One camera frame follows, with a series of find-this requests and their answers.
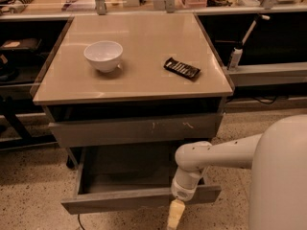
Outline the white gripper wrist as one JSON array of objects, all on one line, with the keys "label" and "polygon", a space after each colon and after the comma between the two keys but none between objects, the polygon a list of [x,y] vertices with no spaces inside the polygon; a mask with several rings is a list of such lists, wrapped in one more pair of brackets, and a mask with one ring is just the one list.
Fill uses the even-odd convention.
[{"label": "white gripper wrist", "polygon": [[205,169],[188,172],[181,167],[177,168],[171,185],[171,193],[176,199],[170,204],[167,230],[177,230],[185,210],[184,202],[190,201],[193,198],[198,184],[204,176],[204,172]]}]

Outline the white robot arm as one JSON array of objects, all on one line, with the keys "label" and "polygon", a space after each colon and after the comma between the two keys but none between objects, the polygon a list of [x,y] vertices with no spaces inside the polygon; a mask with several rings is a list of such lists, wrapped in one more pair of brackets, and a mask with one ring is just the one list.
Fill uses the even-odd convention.
[{"label": "white robot arm", "polygon": [[307,230],[307,115],[281,119],[265,132],[219,145],[180,146],[167,230],[176,230],[209,166],[250,168],[248,230]]}]

